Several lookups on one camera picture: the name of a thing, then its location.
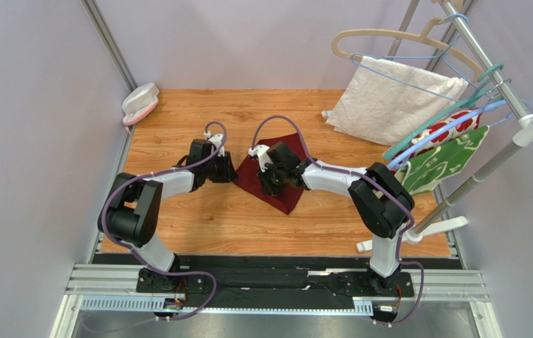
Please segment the dark red cloth napkin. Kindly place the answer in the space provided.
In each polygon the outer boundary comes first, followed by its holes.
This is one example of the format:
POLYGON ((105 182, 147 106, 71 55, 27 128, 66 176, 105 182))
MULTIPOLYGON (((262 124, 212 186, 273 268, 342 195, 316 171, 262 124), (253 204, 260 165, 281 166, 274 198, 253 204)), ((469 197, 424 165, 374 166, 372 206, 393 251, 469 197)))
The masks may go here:
MULTIPOLYGON (((278 142, 284 142, 288 148, 299 158, 300 161, 306 159, 299 135, 297 133, 288 134, 281 137, 260 139, 259 145, 274 146, 278 142)), ((301 195, 302 188, 294 188, 289 185, 273 185, 273 181, 268 181, 266 191, 263 189, 263 180, 260 176, 261 167, 258 160, 247 156, 236 169, 238 178, 233 182, 240 189, 266 202, 277 210, 289 215, 296 207, 301 195)))

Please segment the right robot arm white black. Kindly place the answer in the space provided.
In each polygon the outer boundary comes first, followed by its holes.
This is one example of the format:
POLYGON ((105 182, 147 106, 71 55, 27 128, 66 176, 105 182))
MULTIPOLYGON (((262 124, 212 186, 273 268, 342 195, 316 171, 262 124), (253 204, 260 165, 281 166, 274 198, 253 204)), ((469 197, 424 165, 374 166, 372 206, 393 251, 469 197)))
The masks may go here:
POLYGON ((349 197, 372 233, 370 284, 380 289, 393 285, 401 271, 401 231, 413 221, 415 202, 386 165, 347 168, 311 157, 301 160, 284 142, 256 145, 248 155, 258 161, 256 174, 266 195, 278 196, 293 187, 349 197))

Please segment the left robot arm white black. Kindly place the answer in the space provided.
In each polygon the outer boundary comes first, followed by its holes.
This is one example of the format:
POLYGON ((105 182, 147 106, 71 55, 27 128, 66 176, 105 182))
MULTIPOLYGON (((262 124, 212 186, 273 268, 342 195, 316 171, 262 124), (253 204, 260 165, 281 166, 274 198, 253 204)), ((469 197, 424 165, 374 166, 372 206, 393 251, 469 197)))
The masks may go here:
POLYGON ((189 153, 157 175, 119 173, 101 208, 97 227, 117 245, 129 249, 144 264, 141 277, 172 292, 183 283, 179 257, 156 233, 162 201, 195 192, 207 181, 231 183, 238 178, 223 134, 194 139, 189 153))

